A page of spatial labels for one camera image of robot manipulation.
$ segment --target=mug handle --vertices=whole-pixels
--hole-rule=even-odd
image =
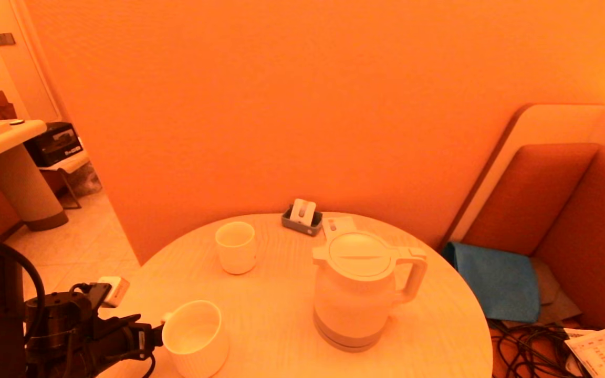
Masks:
[[[164,325],[167,323],[173,315],[173,312],[166,312],[165,315],[163,315],[163,318],[161,318],[160,324]]]
[[[402,290],[396,292],[394,304],[410,302],[415,299],[417,292],[422,285],[428,263],[426,262],[426,252],[423,249],[413,247],[400,247],[399,257],[396,259],[396,264],[412,264],[408,281]]]

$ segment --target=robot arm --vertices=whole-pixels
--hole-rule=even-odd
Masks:
[[[25,303],[21,266],[38,293]],[[149,376],[163,326],[137,323],[139,314],[100,319],[98,309],[113,303],[113,290],[110,283],[95,282],[45,295],[34,266],[0,243],[0,376],[92,378],[118,361],[150,358]],[[29,330],[24,336],[23,320]]]

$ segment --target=small white cup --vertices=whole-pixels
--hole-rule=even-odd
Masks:
[[[216,231],[218,259],[223,270],[241,275],[256,265],[255,230],[249,223],[230,222]]]
[[[225,363],[230,345],[220,309],[193,301],[163,316],[163,345],[185,378],[207,378]]]

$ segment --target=black box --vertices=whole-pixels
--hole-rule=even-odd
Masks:
[[[48,131],[24,143],[37,167],[50,167],[84,150],[69,122],[48,122],[46,125]]]

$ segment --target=white device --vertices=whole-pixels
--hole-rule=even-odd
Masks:
[[[312,218],[314,217],[315,210],[317,210],[316,203],[296,198],[296,200],[293,202],[290,220],[310,226],[312,225]]]
[[[125,293],[130,289],[130,283],[125,278],[117,276],[99,277],[98,283],[111,284],[111,290],[102,304],[103,307],[118,307]]]

